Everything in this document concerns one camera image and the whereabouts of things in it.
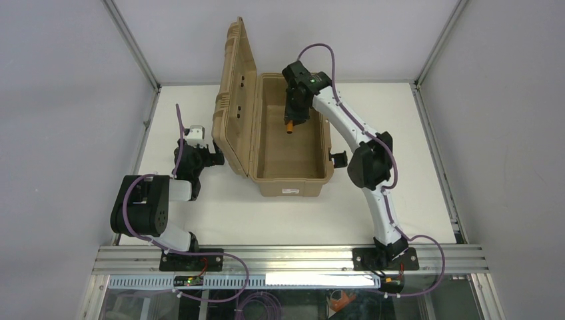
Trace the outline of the orange black screwdriver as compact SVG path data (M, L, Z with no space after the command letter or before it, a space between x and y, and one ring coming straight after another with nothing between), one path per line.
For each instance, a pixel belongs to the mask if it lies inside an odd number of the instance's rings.
M289 122L286 124L286 133L287 133L287 134L292 134L293 131L294 131L294 124L293 124L292 121L289 121Z

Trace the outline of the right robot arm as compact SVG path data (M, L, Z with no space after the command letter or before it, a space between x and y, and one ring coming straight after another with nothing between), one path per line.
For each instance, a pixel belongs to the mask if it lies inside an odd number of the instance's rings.
M396 223L390 190L398 168L392 154L392 136L379 133L363 121L341 98L324 72L311 73L295 61L282 70L286 81L284 121L294 126L309 120L314 109L326 117L352 152L347 173L364 193L374 223L374 253L361 257L367 267L388 267L408 249L408 240Z

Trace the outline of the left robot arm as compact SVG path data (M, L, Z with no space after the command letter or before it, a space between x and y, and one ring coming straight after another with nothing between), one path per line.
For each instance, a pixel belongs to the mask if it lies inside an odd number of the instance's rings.
M200 143L178 144L172 177L154 173L124 176L111 211L110 226L114 233L147 241L166 252L198 253L194 233L170 221L169 203L196 201L203 170L224 165L225 158L216 143L214 151Z

